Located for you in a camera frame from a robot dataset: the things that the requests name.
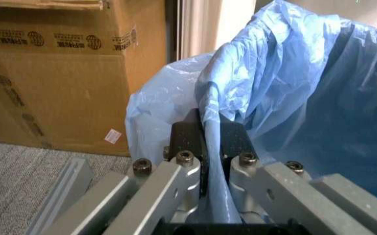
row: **gray carpet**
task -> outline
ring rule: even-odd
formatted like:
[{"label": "gray carpet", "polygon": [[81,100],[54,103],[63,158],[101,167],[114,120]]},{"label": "gray carpet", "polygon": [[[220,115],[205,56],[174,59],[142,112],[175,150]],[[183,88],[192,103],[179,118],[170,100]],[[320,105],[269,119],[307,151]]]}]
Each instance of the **gray carpet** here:
[{"label": "gray carpet", "polygon": [[125,173],[131,162],[126,157],[0,143],[0,235],[25,233],[63,166],[77,156],[87,158],[94,172],[90,187],[109,171]]}]

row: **trash bag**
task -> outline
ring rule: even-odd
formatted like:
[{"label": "trash bag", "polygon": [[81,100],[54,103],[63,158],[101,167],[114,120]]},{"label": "trash bag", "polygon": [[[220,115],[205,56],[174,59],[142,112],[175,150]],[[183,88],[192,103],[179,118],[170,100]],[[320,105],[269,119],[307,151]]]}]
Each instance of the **trash bag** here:
[{"label": "trash bag", "polygon": [[222,113],[242,123],[262,163],[300,161],[377,196],[377,29],[275,0],[214,54],[165,66],[133,94],[132,158],[162,161],[171,126],[199,108],[210,158],[211,222],[239,223],[220,164]]}]

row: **black metal part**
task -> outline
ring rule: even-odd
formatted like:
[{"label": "black metal part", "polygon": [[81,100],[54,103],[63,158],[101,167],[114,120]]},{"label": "black metal part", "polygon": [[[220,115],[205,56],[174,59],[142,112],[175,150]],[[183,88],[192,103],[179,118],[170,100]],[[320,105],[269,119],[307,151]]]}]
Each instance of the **black metal part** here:
[{"label": "black metal part", "polygon": [[183,121],[172,125],[168,161],[179,151],[191,151],[201,163],[200,195],[207,192],[209,159],[198,109],[192,109]]},{"label": "black metal part", "polygon": [[299,224],[165,224],[159,223],[153,235],[310,235]]},{"label": "black metal part", "polygon": [[252,142],[246,133],[245,127],[237,122],[230,121],[220,114],[220,154],[226,181],[229,181],[230,162],[242,152],[253,153],[259,160]]}]

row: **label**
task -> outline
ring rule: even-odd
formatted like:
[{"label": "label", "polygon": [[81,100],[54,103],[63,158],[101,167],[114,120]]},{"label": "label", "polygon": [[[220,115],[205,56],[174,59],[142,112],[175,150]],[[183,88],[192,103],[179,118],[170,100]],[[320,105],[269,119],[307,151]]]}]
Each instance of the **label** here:
[{"label": "label", "polygon": [[120,133],[120,132],[118,132],[114,129],[110,129],[110,131],[107,133],[104,140],[107,141],[107,142],[110,142],[112,144],[115,144],[121,136],[122,136],[122,133]]}]

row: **hex bolt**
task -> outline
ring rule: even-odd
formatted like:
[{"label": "hex bolt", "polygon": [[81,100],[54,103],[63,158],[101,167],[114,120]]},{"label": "hex bolt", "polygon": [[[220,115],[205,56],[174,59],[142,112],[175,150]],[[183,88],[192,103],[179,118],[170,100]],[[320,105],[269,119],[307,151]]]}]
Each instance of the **hex bolt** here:
[{"label": "hex bolt", "polygon": [[148,176],[152,171],[152,163],[149,159],[140,158],[133,163],[135,176]]},{"label": "hex bolt", "polygon": [[183,167],[192,166],[194,162],[194,154],[188,150],[179,151],[176,158],[176,163]]},{"label": "hex bolt", "polygon": [[251,152],[242,152],[239,155],[239,165],[243,167],[253,166],[256,164],[258,159],[255,154]]},{"label": "hex bolt", "polygon": [[297,175],[301,175],[304,172],[304,167],[301,163],[297,161],[288,161],[286,166],[290,168]]}]

